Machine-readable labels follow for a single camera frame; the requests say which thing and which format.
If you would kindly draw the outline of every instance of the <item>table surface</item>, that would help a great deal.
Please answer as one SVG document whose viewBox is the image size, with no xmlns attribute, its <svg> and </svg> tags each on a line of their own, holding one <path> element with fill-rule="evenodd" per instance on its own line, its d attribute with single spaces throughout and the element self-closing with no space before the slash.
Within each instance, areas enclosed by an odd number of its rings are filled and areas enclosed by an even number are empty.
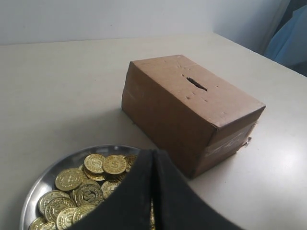
<svg viewBox="0 0 307 230">
<path fill-rule="evenodd" d="M 57 159 L 99 144 L 152 148 L 121 111 L 131 60 L 183 54 L 263 101 L 252 141 L 189 182 L 247 230 L 307 229 L 307 79 L 213 33 L 0 46 L 0 229 Z"/>
</svg>

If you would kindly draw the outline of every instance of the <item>silver tray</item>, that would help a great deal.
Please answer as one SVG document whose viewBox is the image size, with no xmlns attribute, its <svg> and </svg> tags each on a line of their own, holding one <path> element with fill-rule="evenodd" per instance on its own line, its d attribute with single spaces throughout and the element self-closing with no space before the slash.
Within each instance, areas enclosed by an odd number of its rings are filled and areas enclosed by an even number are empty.
<svg viewBox="0 0 307 230">
<path fill-rule="evenodd" d="M 140 149 L 130 146 L 102 145 L 80 150 L 58 160 L 40 175 L 30 189 L 21 212 L 19 230 L 28 230 L 32 221 L 41 216 L 37 210 L 37 202 L 43 194 L 55 189 L 54 180 L 62 170 L 79 167 L 83 164 L 85 157 L 92 153 L 101 154 L 103 156 L 112 154 L 126 156 L 130 154 L 137 155 L 139 151 Z"/>
</svg>

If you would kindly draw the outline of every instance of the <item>plate rim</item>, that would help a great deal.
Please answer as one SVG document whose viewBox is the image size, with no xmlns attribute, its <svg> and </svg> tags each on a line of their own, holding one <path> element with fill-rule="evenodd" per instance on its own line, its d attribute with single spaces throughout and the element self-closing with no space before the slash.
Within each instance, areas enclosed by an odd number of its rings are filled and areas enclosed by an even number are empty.
<svg viewBox="0 0 307 230">
<path fill-rule="evenodd" d="M 116 144 L 112 144 L 112 145 L 94 145 L 94 146 L 90 146 L 90 147 L 86 147 L 86 148 L 83 148 L 79 151 L 76 151 L 76 152 L 73 152 L 73 153 L 70 153 L 68 155 L 65 155 L 63 156 L 62 158 L 56 160 L 54 163 L 52 163 L 50 166 L 48 166 L 38 177 L 37 179 L 35 180 L 34 184 L 32 185 L 32 187 L 30 188 L 26 198 L 25 198 L 25 201 L 24 201 L 24 204 L 23 204 L 23 208 L 22 208 L 22 211 L 21 211 L 21 215 L 20 215 L 20 220 L 19 220 L 19 230 L 25 230 L 24 229 L 24 217 L 25 217 L 25 209 L 27 207 L 27 204 L 29 203 L 29 200 L 30 200 L 30 197 L 32 196 L 33 194 L 33 191 L 34 189 L 36 188 L 36 186 L 38 185 L 38 183 L 41 181 L 41 179 L 47 174 L 47 172 L 50 171 L 51 168 L 53 168 L 56 164 L 58 164 L 59 162 L 61 162 L 62 160 L 70 157 L 71 155 L 75 155 L 75 154 L 78 154 L 80 152 L 84 152 L 88 149 L 92 149 L 92 148 L 103 148 L 103 147 L 126 147 L 126 148 L 131 148 L 131 149 L 135 149 L 135 150 L 141 150 L 140 148 L 137 148 L 137 147 L 134 147 L 134 146 L 130 146 L 130 145 L 116 145 Z"/>
</svg>

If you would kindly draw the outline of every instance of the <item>coin slot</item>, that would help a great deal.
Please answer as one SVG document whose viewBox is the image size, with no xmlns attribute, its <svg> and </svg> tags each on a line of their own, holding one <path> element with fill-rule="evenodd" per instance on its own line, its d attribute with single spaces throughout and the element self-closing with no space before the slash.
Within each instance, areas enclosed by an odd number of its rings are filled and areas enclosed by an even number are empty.
<svg viewBox="0 0 307 230">
<path fill-rule="evenodd" d="M 206 92 L 208 91 L 207 88 L 203 87 L 201 84 L 199 84 L 199 83 L 198 83 L 197 81 L 195 81 L 193 78 L 187 77 L 187 80 L 188 80 L 189 82 L 191 82 L 193 85 L 195 85 L 197 88 L 202 89 L 202 90 L 205 90 Z"/>
</svg>

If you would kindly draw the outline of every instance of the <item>cardboard box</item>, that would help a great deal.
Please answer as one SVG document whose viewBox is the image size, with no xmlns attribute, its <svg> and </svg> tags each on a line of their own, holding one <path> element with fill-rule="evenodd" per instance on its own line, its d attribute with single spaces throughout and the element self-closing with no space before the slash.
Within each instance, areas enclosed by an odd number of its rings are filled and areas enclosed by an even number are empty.
<svg viewBox="0 0 307 230">
<path fill-rule="evenodd" d="M 190 178 L 228 158 L 265 105 L 183 55 L 132 61 L 123 111 Z"/>
</svg>

